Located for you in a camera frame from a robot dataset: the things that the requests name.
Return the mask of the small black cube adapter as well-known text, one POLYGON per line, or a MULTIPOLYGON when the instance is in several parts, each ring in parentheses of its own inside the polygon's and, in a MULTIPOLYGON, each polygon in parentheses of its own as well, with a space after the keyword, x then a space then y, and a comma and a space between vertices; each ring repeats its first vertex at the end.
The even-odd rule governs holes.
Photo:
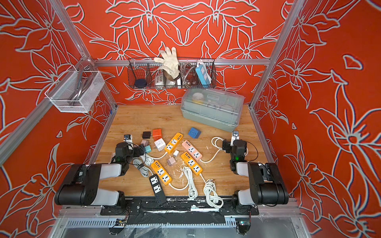
POLYGON ((150 131, 144 131, 142 133, 142 138, 143 139, 150 139, 151 138, 151 132, 150 131))

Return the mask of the orange-red cube adapter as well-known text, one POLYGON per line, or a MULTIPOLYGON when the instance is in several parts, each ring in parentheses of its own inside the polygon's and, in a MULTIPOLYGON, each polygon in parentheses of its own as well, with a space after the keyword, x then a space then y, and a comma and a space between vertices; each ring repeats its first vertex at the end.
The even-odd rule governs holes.
POLYGON ((154 141, 157 141, 162 138, 162 129, 154 129, 152 131, 152 137, 154 141))

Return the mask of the small pink USB charger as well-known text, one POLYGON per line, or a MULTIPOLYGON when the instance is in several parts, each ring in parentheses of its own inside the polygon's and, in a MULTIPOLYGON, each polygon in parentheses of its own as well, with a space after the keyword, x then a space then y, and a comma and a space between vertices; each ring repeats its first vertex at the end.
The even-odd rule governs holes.
POLYGON ((176 163, 176 159, 174 157, 170 157, 169 159, 167 159, 167 164, 169 166, 173 166, 175 163, 176 163))

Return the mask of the blue cube adapter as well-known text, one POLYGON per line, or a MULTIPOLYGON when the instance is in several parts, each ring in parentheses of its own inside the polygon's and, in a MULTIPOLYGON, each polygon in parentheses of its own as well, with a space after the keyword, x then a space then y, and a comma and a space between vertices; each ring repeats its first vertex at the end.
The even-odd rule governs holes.
POLYGON ((200 137, 201 135, 201 131, 197 128, 194 128, 192 127, 189 132, 188 132, 188 135, 191 137, 191 138, 194 138, 194 139, 197 139, 200 137))

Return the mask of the pink power strip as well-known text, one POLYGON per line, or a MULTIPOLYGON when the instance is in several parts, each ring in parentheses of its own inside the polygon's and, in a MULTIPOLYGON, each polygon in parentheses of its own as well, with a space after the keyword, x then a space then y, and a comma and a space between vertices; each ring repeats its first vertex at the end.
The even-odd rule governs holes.
POLYGON ((182 146, 196 161, 199 161, 202 158, 202 154, 188 140, 185 140, 182 143, 182 146))

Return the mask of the black power strip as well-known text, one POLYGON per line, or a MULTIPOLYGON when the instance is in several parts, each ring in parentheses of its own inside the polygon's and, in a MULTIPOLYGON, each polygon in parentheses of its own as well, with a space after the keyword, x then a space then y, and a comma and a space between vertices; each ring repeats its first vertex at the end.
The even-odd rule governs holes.
POLYGON ((160 178, 158 175, 152 175, 149 177, 149 181, 154 192, 155 200, 158 205, 162 205, 166 202, 166 195, 163 191, 160 178))

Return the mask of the short yellow power strip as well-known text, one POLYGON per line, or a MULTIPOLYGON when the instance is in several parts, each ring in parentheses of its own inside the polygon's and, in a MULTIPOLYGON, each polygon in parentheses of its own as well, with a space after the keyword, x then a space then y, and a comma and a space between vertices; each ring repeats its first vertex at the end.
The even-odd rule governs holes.
POLYGON ((170 140, 170 142, 166 145, 164 150, 168 154, 173 154, 173 152, 176 150, 178 144, 181 142, 183 138, 183 135, 181 133, 176 133, 175 136, 170 140))

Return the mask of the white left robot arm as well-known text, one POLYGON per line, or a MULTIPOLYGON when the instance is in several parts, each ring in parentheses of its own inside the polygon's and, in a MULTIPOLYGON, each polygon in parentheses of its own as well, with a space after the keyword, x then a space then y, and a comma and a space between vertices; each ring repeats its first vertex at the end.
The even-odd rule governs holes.
POLYGON ((145 154, 144 147, 128 142, 118 143, 115 156, 108 164, 74 164, 55 195, 55 204, 62 206, 104 206, 126 208, 122 191, 101 189, 104 179, 126 174, 132 160, 145 154))

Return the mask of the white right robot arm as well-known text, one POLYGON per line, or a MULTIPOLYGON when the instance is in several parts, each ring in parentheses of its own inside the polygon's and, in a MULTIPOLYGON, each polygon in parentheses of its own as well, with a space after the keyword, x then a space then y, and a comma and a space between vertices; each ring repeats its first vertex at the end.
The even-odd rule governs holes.
POLYGON ((222 150, 230 154, 231 171, 249 179, 249 188, 235 191, 233 195, 235 206, 276 206, 288 203, 289 193, 275 163, 247 161, 247 142, 240 139, 223 140, 222 150))

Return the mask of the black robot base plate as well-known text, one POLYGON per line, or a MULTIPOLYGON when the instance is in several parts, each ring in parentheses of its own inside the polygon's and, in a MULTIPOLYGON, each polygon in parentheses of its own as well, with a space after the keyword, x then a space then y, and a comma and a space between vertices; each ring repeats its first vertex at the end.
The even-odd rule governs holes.
POLYGON ((103 205, 101 215, 122 216, 127 212, 135 216, 144 212, 206 212, 216 213, 223 216, 259 215, 259 209, 255 205, 239 205, 237 202, 233 201, 231 196, 225 196, 223 197, 223 200, 224 205, 222 208, 213 208, 206 203, 204 196, 195 200, 189 200, 184 196, 169 196, 161 205, 156 202, 154 197, 127 197, 113 207, 103 205))

